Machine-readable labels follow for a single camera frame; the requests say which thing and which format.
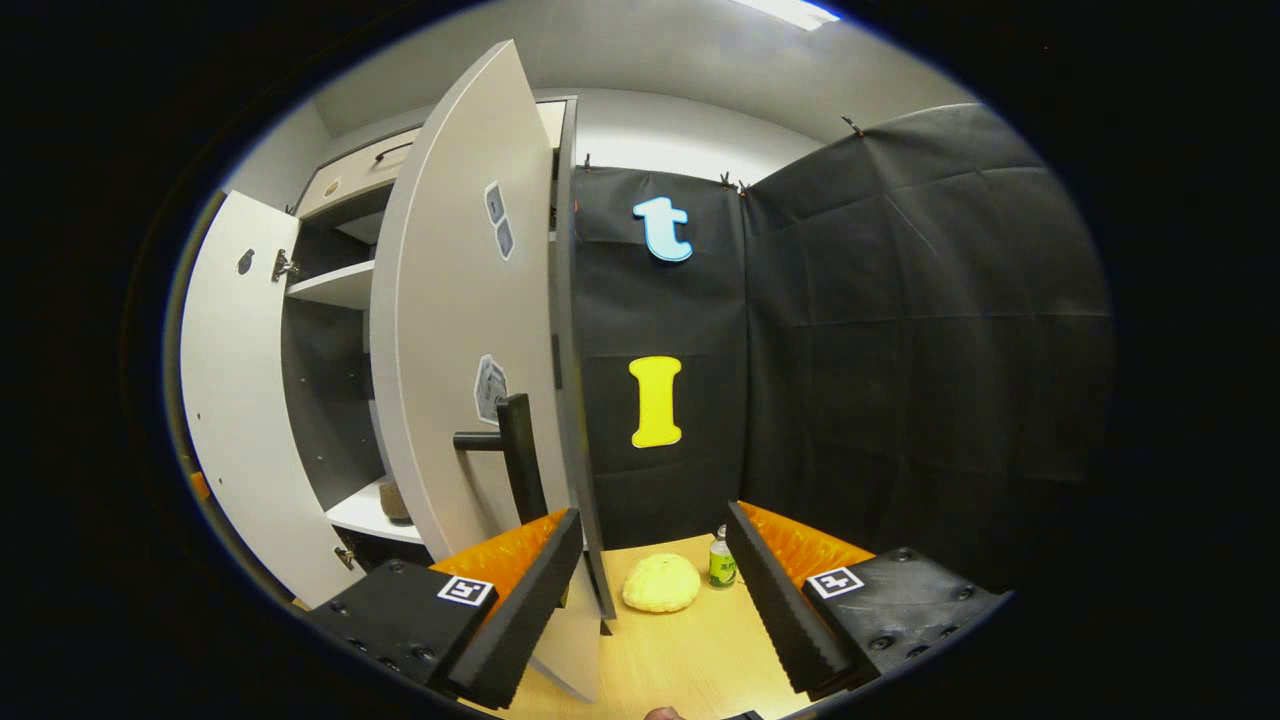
drawer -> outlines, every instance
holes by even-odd
[[[343,200],[396,182],[396,176],[408,158],[419,129],[393,135],[343,155],[316,170],[306,192],[302,193],[302,201],[298,202],[298,219],[305,220]]]

ceiling light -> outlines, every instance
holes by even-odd
[[[827,10],[804,3],[803,0],[733,0],[740,5],[755,8],[762,13],[768,13],[774,18],[786,20],[801,29],[818,29],[823,23],[838,20]]]

hand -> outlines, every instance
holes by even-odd
[[[675,707],[655,707],[644,716],[644,720],[685,720],[676,712]]]

black door handle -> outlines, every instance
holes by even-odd
[[[388,147],[387,150],[383,150],[381,152],[374,156],[374,164],[376,165],[378,163],[381,163],[383,158],[385,158],[387,154],[390,152],[392,150],[399,150],[401,147],[408,147],[410,145],[413,145],[412,140],[406,142],[404,145],[397,145],[396,147]]]
[[[502,451],[507,461],[507,482],[516,500],[521,523],[547,515],[543,477],[538,471],[534,423],[529,415],[529,396],[517,392],[498,401],[497,433],[453,433],[453,448],[465,452]]]

white shelf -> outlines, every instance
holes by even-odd
[[[302,281],[284,292],[288,297],[369,310],[369,293],[374,286],[374,261],[340,268],[320,277]]]
[[[403,542],[422,542],[413,525],[396,525],[387,519],[383,512],[381,497],[378,486],[387,480],[383,475],[356,492],[356,495],[334,505],[325,512],[325,518],[339,528],[365,533],[387,539]]]
[[[383,213],[356,218],[335,229],[349,234],[365,245],[378,245],[378,231],[383,227]]]

